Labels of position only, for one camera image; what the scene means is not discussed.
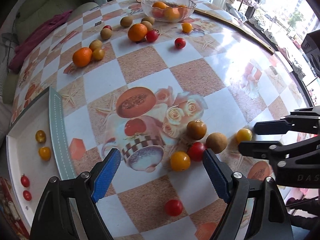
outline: metal screw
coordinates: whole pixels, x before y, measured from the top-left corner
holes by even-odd
[[[87,171],[85,171],[85,172],[82,172],[82,173],[80,174],[80,176],[81,176],[81,178],[86,179],[86,178],[88,178],[88,177],[90,176],[90,173],[87,172]]]
[[[49,181],[50,181],[51,183],[54,183],[54,182],[57,181],[57,177],[56,177],[56,176],[53,176],[53,177],[51,177],[51,178],[49,179]]]
[[[237,179],[242,178],[242,174],[241,174],[240,172],[235,172],[235,173],[233,173],[233,176],[234,176],[235,178],[237,178]]]
[[[279,161],[278,162],[278,167],[284,167],[287,163],[285,161]]]
[[[267,178],[266,178],[266,180],[267,180],[267,182],[269,182],[269,183],[272,183],[272,182],[274,182],[274,179],[273,179],[273,177],[267,177]]]

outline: pink cloth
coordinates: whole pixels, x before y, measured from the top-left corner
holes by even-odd
[[[30,52],[43,41],[53,30],[65,24],[72,10],[66,11],[63,14],[57,14],[50,20],[41,24],[30,36],[19,46],[15,48],[16,55],[10,62],[8,68],[16,74],[19,73],[25,58]]]

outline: orange in bowl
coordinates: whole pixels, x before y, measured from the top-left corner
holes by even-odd
[[[92,57],[92,50],[85,47],[78,49],[72,56],[72,61],[77,67],[87,66]]]
[[[148,28],[145,25],[136,23],[130,27],[128,38],[134,42],[141,41],[146,36],[147,32]]]

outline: cushion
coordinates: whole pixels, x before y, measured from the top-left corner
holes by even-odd
[[[15,74],[12,71],[9,71],[3,86],[2,101],[4,104],[13,103],[18,80],[19,80],[19,74]]]

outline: shoe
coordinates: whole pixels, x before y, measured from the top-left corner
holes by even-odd
[[[273,44],[276,44],[278,46],[278,42],[276,41],[275,37],[273,36],[273,34],[268,30],[266,29],[264,32],[263,32],[267,38],[273,43]]]

